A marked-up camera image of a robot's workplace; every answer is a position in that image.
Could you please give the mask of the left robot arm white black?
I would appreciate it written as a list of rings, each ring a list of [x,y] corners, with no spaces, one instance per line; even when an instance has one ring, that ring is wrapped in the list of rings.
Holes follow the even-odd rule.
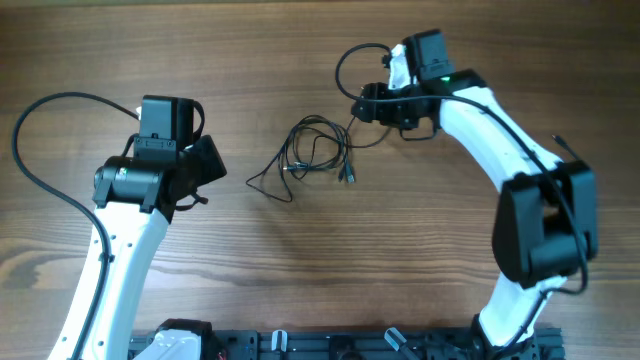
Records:
[[[94,179],[99,224],[53,359],[124,359],[144,282],[182,199],[227,173],[192,99],[146,95],[133,154],[110,157]]]

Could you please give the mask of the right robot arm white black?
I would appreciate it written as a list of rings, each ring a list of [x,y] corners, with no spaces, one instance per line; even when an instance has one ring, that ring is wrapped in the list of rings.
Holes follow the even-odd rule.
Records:
[[[534,324],[549,298],[588,286],[588,263],[599,250],[594,173],[579,156],[565,162],[536,143],[477,72],[455,70],[440,30],[404,38],[382,63],[388,81],[365,85],[352,98],[352,115],[399,132],[429,119],[432,132],[456,139],[499,193],[491,246],[500,275],[473,320],[466,354],[520,356],[537,341]]]

